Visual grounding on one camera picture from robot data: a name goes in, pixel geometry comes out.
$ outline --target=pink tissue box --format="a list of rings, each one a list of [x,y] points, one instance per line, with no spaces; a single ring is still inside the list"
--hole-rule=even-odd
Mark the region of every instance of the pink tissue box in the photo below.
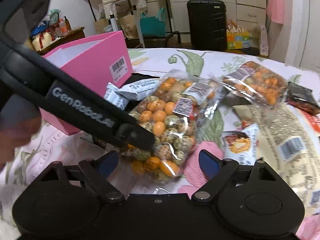
[[[99,34],[62,44],[44,58],[104,97],[107,84],[121,87],[131,76],[132,65],[122,31]],[[80,130],[40,109],[42,118],[67,135]]]

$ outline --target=teal tote bag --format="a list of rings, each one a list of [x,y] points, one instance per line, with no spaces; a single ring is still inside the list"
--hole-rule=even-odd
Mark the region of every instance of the teal tote bag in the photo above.
[[[164,37],[166,35],[164,19],[164,8],[160,9],[157,17],[147,17],[145,13],[142,13],[140,26],[143,37]]]

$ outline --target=cardboard box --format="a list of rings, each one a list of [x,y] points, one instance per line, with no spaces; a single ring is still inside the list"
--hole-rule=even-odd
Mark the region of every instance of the cardboard box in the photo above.
[[[43,57],[102,98],[109,82],[121,87],[132,74],[122,31],[62,44]],[[67,135],[80,131],[49,112],[40,111],[44,120]]]

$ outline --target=floral tablecloth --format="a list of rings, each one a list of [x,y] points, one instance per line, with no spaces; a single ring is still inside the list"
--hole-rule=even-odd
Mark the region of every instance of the floral tablecloth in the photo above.
[[[273,60],[249,55],[187,49],[129,49],[128,52],[134,72],[159,77],[162,77],[172,68],[185,70],[204,78],[219,77],[234,72],[247,61],[255,61],[288,80],[312,89],[314,97],[318,102],[320,101],[320,78],[317,73]],[[293,112],[303,123],[301,113],[294,110]],[[222,124],[223,130],[236,130],[240,125],[240,120],[236,114],[231,111],[230,107],[224,105],[219,108],[217,122]],[[315,144],[315,149],[317,154],[320,155],[319,138],[308,125],[304,123],[303,126],[306,127],[308,133],[312,134],[311,138]],[[214,142],[204,141],[189,158],[182,178],[163,187],[156,184],[152,185],[144,179],[138,179],[133,174],[128,176],[127,173],[130,173],[130,171],[128,171],[126,164],[121,162],[111,175],[110,182],[125,194],[129,192],[154,194],[185,192],[191,195],[206,182],[198,163],[199,150],[204,148],[222,158],[222,151]],[[33,136],[31,143],[16,149],[15,159],[8,163],[0,173],[2,217],[6,220],[6,223],[3,221],[2,224],[0,223],[0,239],[15,239],[19,235],[11,218],[12,203],[49,163],[60,160],[64,165],[73,165],[86,158],[97,159],[103,154],[104,150],[91,142],[90,135],[80,132],[67,136],[47,122],[43,122],[40,131]],[[315,224],[317,224],[316,229],[314,229],[316,232],[317,228],[320,227],[317,222],[309,222],[303,225]],[[304,239],[311,239],[313,236],[308,235]]]

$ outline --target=white snack wrapper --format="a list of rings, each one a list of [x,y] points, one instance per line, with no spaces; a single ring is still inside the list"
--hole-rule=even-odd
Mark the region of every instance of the white snack wrapper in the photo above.
[[[259,127],[256,123],[243,129],[248,138],[235,138],[230,139],[232,136],[225,136],[224,141],[224,155],[223,158],[230,158],[240,165],[254,165],[256,161],[257,150],[257,133]]]
[[[201,105],[213,90],[214,88],[207,83],[195,82],[188,87],[183,94],[194,97],[197,100],[198,105]]]
[[[129,103],[129,99],[118,95],[116,93],[118,90],[119,89],[114,84],[108,83],[107,90],[103,98],[119,109],[124,110]]]
[[[130,99],[140,101],[151,95],[157,88],[159,80],[156,78],[142,79],[120,88],[117,93]]]

